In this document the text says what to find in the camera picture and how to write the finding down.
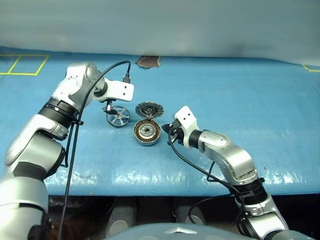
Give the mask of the motor stator with copper windings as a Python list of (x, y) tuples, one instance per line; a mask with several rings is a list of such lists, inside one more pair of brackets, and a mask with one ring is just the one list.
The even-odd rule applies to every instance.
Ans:
[(160, 125), (151, 119), (142, 119), (133, 127), (134, 139), (143, 146), (152, 146), (156, 144), (161, 136)]

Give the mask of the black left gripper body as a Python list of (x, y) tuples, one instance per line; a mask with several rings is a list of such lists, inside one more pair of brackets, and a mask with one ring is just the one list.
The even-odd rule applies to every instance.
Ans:
[(113, 99), (113, 98), (107, 99), (107, 100), (105, 101), (106, 105), (105, 105), (105, 107), (103, 108), (103, 110), (104, 110), (104, 111), (110, 111), (111, 108), (112, 108), (112, 104), (113, 104), (113, 102), (115, 102), (115, 101), (116, 101), (116, 99)]

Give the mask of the round ribbed motor cover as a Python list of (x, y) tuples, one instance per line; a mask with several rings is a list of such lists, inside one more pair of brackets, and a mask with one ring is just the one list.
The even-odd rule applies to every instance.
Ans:
[(143, 118), (146, 119), (154, 119), (161, 117), (164, 113), (164, 108), (162, 105), (152, 102), (152, 101), (145, 101), (139, 103), (135, 107), (135, 112)]

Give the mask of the brown torn patch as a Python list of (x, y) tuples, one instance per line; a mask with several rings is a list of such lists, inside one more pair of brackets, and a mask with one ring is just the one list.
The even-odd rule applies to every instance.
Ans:
[(144, 55), (136, 61), (136, 64), (144, 69), (158, 68), (161, 66), (161, 57)]

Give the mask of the silver spoked rotor wheel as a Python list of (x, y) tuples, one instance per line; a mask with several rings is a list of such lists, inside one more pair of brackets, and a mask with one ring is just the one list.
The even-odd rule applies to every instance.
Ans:
[(122, 128), (130, 121), (130, 112), (124, 106), (116, 105), (112, 107), (116, 110), (116, 115), (106, 115), (108, 123), (115, 128)]

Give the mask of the blue foam table cover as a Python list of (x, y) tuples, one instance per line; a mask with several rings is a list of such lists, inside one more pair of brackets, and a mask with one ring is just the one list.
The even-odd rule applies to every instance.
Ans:
[(101, 70), (132, 62), (130, 122), (114, 128), (93, 101), (79, 128), (71, 195), (214, 196), (228, 191), (183, 162), (162, 133), (139, 144), (136, 105), (163, 106), (159, 124), (189, 106), (200, 129), (222, 133), (252, 156), (272, 195), (320, 193), (320, 62), (289, 64), (255, 58), (161, 57), (144, 69), (137, 56), (23, 50), (0, 46), (0, 177), (13, 138), (62, 81), (68, 65), (92, 62)]

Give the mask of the grey rounded cylinder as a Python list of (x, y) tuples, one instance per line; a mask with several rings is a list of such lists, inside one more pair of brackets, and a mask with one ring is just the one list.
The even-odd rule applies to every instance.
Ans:
[(113, 207), (105, 229), (105, 236), (111, 237), (136, 226), (136, 205), (132, 201), (117, 201)]
[(174, 216), (177, 223), (206, 225), (203, 212), (198, 206), (192, 208), (191, 204), (181, 203), (174, 209)]

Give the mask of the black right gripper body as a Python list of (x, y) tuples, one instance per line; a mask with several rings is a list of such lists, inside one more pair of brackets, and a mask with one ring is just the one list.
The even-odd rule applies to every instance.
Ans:
[(169, 131), (170, 142), (172, 144), (177, 142), (178, 144), (182, 145), (184, 143), (184, 132), (182, 125), (177, 119), (175, 119), (172, 124), (169, 125)]

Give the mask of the grey robot chest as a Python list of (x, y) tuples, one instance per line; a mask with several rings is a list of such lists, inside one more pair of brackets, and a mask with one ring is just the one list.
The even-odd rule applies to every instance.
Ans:
[(256, 240), (224, 229), (186, 223), (134, 226), (103, 240)]

